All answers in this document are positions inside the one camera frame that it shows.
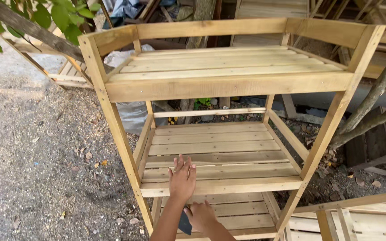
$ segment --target fallen leaf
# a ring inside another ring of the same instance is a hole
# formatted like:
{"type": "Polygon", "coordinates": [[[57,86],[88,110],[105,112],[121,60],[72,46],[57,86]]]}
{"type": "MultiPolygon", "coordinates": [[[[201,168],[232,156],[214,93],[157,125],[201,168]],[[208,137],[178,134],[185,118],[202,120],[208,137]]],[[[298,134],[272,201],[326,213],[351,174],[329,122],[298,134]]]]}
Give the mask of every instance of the fallen leaf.
{"type": "Polygon", "coordinates": [[[129,223],[130,224],[137,224],[139,223],[139,219],[137,219],[136,217],[132,218],[131,220],[129,220],[129,223]]]}
{"type": "Polygon", "coordinates": [[[364,187],[365,182],[363,181],[363,179],[361,179],[361,178],[356,178],[355,181],[357,182],[358,185],[364,187]]]}
{"type": "Polygon", "coordinates": [[[374,182],[372,182],[372,185],[375,186],[375,187],[380,187],[381,186],[380,181],[378,181],[378,180],[375,180],[374,182]]]}
{"type": "Polygon", "coordinates": [[[90,152],[86,153],[86,159],[92,159],[93,155],[90,152]]]}

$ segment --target unfinished wood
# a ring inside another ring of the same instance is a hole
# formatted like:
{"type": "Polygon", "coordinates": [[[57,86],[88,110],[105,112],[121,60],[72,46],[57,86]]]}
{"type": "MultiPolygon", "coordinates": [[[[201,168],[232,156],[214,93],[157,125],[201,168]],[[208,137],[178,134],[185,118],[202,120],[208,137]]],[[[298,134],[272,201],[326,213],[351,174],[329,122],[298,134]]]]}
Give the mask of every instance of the unfinished wood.
{"type": "Polygon", "coordinates": [[[179,127],[179,128],[167,128],[156,129],[154,135],[188,135],[188,134],[212,134],[212,133],[236,133],[236,132],[257,132],[266,131],[267,128],[261,123],[247,123],[243,125],[233,125],[228,128],[222,125],[213,126],[195,126],[179,127]]]}
{"type": "Polygon", "coordinates": [[[324,204],[317,204],[305,207],[298,207],[295,209],[294,213],[306,213],[306,212],[314,212],[319,210],[333,210],[337,208],[350,208],[360,205],[371,205],[371,204],[379,204],[386,203],[386,193],[376,194],[361,198],[347,199],[336,202],[328,202],[324,204]]]}
{"type": "MultiPolygon", "coordinates": [[[[287,163],[249,164],[232,166],[197,166],[196,180],[262,178],[297,176],[298,173],[287,163]]],[[[142,183],[167,182],[168,169],[147,169],[144,171],[142,183]]]]}
{"type": "MultiPolygon", "coordinates": [[[[173,167],[174,158],[171,156],[149,156],[147,168],[173,167]]],[[[206,153],[190,154],[194,163],[200,165],[230,165],[243,163],[283,163],[288,162],[283,151],[254,151],[254,152],[228,152],[228,153],[206,153]]]]}
{"type": "Polygon", "coordinates": [[[273,137],[267,131],[218,133],[218,134],[159,135],[153,138],[153,145],[220,142],[220,141],[230,141],[230,140],[233,140],[233,141],[273,140],[273,137]]]}
{"type": "Polygon", "coordinates": [[[96,94],[98,96],[105,118],[107,119],[108,126],[114,138],[114,142],[119,151],[127,177],[131,183],[134,196],[138,202],[138,207],[141,210],[145,226],[147,227],[148,232],[151,234],[153,232],[153,224],[150,208],[139,189],[141,182],[136,171],[135,160],[132,156],[132,151],[130,150],[129,142],[121,123],[121,118],[118,113],[116,104],[109,101],[109,97],[105,89],[104,82],[107,75],[105,73],[102,60],[99,58],[98,47],[93,37],[82,35],[79,36],[78,39],[80,42],[80,49],[83,53],[83,57],[88,66],[89,73],[96,90],[96,94]]]}
{"type": "MultiPolygon", "coordinates": [[[[169,197],[163,197],[162,207],[166,205],[169,197]]],[[[193,196],[187,203],[192,204],[193,202],[203,203],[205,200],[213,204],[222,204],[222,203],[237,203],[237,202],[256,202],[263,201],[261,193],[230,193],[230,194],[217,194],[217,195],[202,195],[202,196],[193,196]]]]}
{"type": "Polygon", "coordinates": [[[277,151],[280,150],[274,140],[266,141],[225,141],[207,143],[152,145],[148,155],[194,154],[237,151],[277,151]]]}
{"type": "Polygon", "coordinates": [[[215,109],[215,110],[197,110],[197,111],[174,111],[174,112],[155,112],[155,118],[161,117],[180,117],[180,116],[200,116],[200,115],[225,115],[225,114],[247,114],[264,113],[266,108],[236,108],[236,109],[215,109]]]}
{"type": "MultiPolygon", "coordinates": [[[[193,195],[293,190],[298,189],[301,183],[298,176],[199,180],[193,195]]],[[[169,182],[144,183],[141,192],[144,197],[169,196],[169,182]]]]}
{"type": "Polygon", "coordinates": [[[343,21],[329,22],[322,19],[288,18],[286,32],[356,48],[366,26],[365,24],[343,21]]]}
{"type": "Polygon", "coordinates": [[[299,154],[303,161],[306,162],[309,151],[304,147],[304,145],[300,142],[299,139],[293,134],[293,132],[288,128],[288,126],[279,118],[279,116],[273,110],[267,110],[269,113],[269,117],[273,121],[273,123],[278,127],[281,131],[282,135],[287,139],[287,141],[291,144],[294,150],[299,154]]]}
{"type": "Polygon", "coordinates": [[[286,18],[190,21],[137,25],[139,39],[283,33],[286,18]]]}

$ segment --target dry leaf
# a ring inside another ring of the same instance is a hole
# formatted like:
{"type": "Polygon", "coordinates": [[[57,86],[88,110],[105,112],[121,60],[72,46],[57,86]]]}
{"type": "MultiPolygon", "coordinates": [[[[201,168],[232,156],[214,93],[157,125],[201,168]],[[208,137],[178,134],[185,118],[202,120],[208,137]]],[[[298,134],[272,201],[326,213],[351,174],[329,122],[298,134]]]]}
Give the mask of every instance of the dry leaf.
{"type": "Polygon", "coordinates": [[[372,185],[375,186],[375,187],[380,187],[381,186],[380,181],[378,181],[378,180],[375,180],[374,182],[372,182],[372,185]]]}
{"type": "Polygon", "coordinates": [[[93,157],[93,155],[92,155],[92,153],[90,153],[90,152],[87,152],[86,153],[86,159],[92,159],[92,157],[93,157]]]}
{"type": "Polygon", "coordinates": [[[356,178],[355,181],[357,182],[358,185],[364,187],[364,185],[366,184],[363,179],[361,178],[356,178]]]}

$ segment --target wooden plank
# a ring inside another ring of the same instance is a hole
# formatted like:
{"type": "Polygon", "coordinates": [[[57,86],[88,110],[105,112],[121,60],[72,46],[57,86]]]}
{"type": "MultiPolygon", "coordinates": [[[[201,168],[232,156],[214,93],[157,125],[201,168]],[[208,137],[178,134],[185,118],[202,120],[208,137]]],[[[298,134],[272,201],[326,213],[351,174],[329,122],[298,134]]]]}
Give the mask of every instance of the wooden plank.
{"type": "Polygon", "coordinates": [[[139,39],[283,33],[286,18],[231,19],[137,25],[139,39]]]}
{"type": "Polygon", "coordinates": [[[366,26],[343,21],[288,18],[286,32],[356,48],[366,26]]]}
{"type": "Polygon", "coordinates": [[[200,116],[200,115],[225,115],[225,114],[247,114],[247,113],[265,113],[266,108],[236,108],[236,109],[215,109],[215,110],[197,110],[197,111],[174,111],[174,112],[155,112],[155,118],[161,117],[180,117],[180,116],[200,116]]]}
{"type": "MultiPolygon", "coordinates": [[[[162,207],[165,206],[169,197],[163,197],[162,207]]],[[[260,193],[230,193],[230,194],[218,194],[218,195],[205,195],[205,196],[193,196],[187,203],[193,202],[203,203],[205,200],[212,204],[222,203],[237,203],[237,202],[256,202],[263,201],[263,197],[260,193]]]]}
{"type": "MultiPolygon", "coordinates": [[[[298,173],[288,162],[271,164],[249,164],[232,166],[197,166],[200,171],[196,180],[233,179],[233,178],[264,178],[297,176],[298,173]]],[[[147,169],[144,171],[142,183],[167,182],[168,169],[147,169]]]]}
{"type": "Polygon", "coordinates": [[[155,72],[155,71],[173,71],[189,69],[219,69],[234,67],[257,67],[257,66],[283,66],[291,64],[322,64],[323,62],[308,58],[303,54],[286,55],[257,55],[257,56],[238,56],[236,59],[231,57],[211,57],[211,58],[186,58],[163,60],[135,60],[128,66],[121,69],[120,73],[135,72],[155,72]]]}
{"type": "Polygon", "coordinates": [[[291,144],[294,150],[299,154],[303,161],[306,162],[309,151],[304,147],[299,139],[293,134],[293,132],[288,128],[288,126],[278,117],[278,115],[271,109],[267,110],[269,112],[269,117],[274,122],[276,127],[281,131],[282,135],[287,139],[291,144]]]}
{"type": "Polygon", "coordinates": [[[376,194],[361,198],[347,199],[336,202],[328,202],[324,204],[317,204],[305,207],[298,207],[295,209],[294,213],[305,213],[305,212],[314,212],[319,210],[333,210],[337,208],[350,208],[360,205],[371,205],[371,204],[379,204],[386,203],[386,193],[376,194]]]}
{"type": "Polygon", "coordinates": [[[210,96],[250,96],[282,93],[331,92],[346,90],[352,73],[284,73],[200,77],[187,79],[153,79],[109,81],[106,83],[111,102],[207,98],[210,96]]]}
{"type": "Polygon", "coordinates": [[[189,135],[189,134],[213,134],[213,133],[237,133],[237,132],[257,132],[266,131],[267,128],[263,124],[244,124],[227,126],[198,126],[191,125],[190,127],[156,129],[154,135],[189,135]]]}
{"type": "MultiPolygon", "coordinates": [[[[298,176],[199,180],[193,195],[293,190],[301,183],[298,176]]],[[[144,197],[169,196],[169,182],[144,183],[141,192],[144,197]]]]}
{"type": "MultiPolygon", "coordinates": [[[[172,156],[149,156],[147,158],[147,168],[173,167],[174,158],[172,156]]],[[[254,151],[254,152],[228,152],[228,153],[206,153],[190,154],[191,159],[196,165],[230,165],[244,163],[283,163],[288,162],[287,156],[283,151],[254,151]]]]}
{"type": "Polygon", "coordinates": [[[237,132],[219,134],[190,134],[190,135],[159,135],[153,138],[153,145],[182,144],[182,143],[203,143],[220,141],[257,141],[273,140],[267,131],[260,132],[237,132]]]}
{"type": "Polygon", "coordinates": [[[225,141],[207,143],[152,145],[148,155],[194,154],[238,151],[277,151],[280,150],[274,140],[266,141],[225,141]]]}

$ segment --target human hand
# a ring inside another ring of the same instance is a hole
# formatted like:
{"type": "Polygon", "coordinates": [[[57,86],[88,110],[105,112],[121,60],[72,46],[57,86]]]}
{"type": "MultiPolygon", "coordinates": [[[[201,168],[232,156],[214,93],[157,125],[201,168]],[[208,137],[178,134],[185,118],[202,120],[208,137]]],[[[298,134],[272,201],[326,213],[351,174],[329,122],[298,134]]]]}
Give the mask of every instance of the human hand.
{"type": "Polygon", "coordinates": [[[180,160],[174,158],[174,172],[169,168],[169,197],[179,200],[183,204],[193,195],[196,187],[196,164],[191,164],[190,156],[184,162],[183,154],[180,160]]]}
{"type": "Polygon", "coordinates": [[[201,233],[212,230],[215,224],[218,223],[214,209],[208,200],[205,200],[205,203],[193,202],[190,209],[184,208],[184,212],[187,214],[192,227],[201,233]]]}

